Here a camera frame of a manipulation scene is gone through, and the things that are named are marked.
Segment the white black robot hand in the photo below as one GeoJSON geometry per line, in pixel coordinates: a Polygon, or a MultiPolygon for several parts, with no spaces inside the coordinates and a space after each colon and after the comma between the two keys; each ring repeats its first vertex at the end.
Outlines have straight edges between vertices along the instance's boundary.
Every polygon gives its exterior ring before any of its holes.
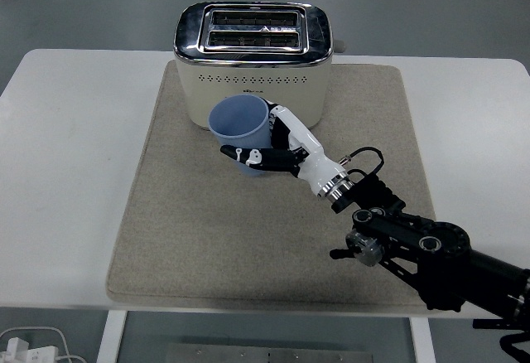
{"type": "Polygon", "coordinates": [[[220,151],[252,176],[289,172],[325,197],[345,178],[345,169],[290,109],[251,94],[221,100],[210,111],[208,127],[220,151]]]}

